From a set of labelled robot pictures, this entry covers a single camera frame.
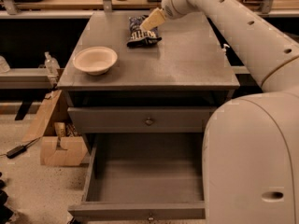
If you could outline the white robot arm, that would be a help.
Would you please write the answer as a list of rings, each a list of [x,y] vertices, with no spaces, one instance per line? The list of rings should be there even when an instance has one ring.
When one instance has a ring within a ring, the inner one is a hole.
[[[149,30],[201,11],[261,88],[209,119],[202,167],[206,224],[299,224],[299,46],[235,0],[162,0]]]

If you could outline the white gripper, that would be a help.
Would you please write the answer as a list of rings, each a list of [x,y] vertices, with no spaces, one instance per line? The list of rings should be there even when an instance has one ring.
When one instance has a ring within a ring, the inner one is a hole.
[[[158,27],[170,20],[182,18],[189,13],[197,11],[197,7],[189,0],[162,0],[162,8],[155,8],[149,16],[143,20],[140,29],[144,32]]]

